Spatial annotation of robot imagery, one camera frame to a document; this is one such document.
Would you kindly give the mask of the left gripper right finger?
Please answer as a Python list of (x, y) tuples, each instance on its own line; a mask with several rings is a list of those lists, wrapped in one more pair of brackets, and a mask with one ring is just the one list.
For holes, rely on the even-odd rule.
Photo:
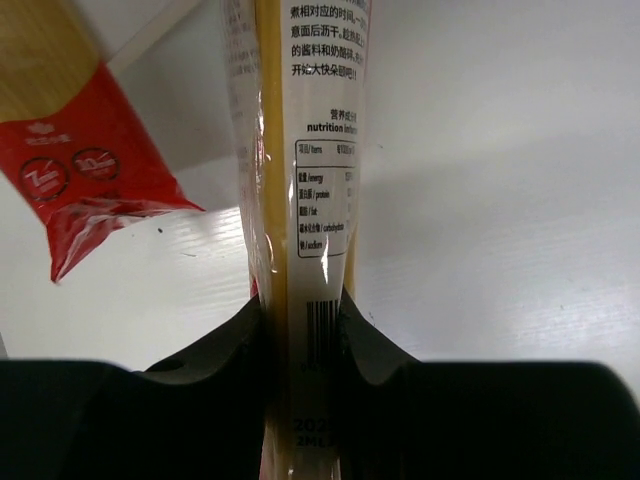
[(422, 362), (344, 295), (334, 428), (346, 479), (635, 479), (639, 409), (590, 361)]

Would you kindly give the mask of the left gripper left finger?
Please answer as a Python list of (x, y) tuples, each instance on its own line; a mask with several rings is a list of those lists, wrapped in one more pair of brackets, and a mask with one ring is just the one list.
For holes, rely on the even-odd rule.
[(5, 479), (255, 479), (268, 362), (260, 304), (145, 371), (1, 364)]

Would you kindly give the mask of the red spaghetti pack with barcode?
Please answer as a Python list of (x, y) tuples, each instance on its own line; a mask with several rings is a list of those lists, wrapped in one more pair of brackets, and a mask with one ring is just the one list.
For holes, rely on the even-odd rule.
[(249, 274), (275, 362), (260, 475), (337, 479), (329, 388), (354, 287), (372, 5), (221, 9)]

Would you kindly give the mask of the red spaghetti pack on shelf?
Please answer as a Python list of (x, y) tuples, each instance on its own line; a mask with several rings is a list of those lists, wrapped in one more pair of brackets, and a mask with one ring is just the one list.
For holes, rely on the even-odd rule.
[(129, 223), (192, 208), (65, 1), (1, 5), (1, 169), (45, 227), (53, 281)]

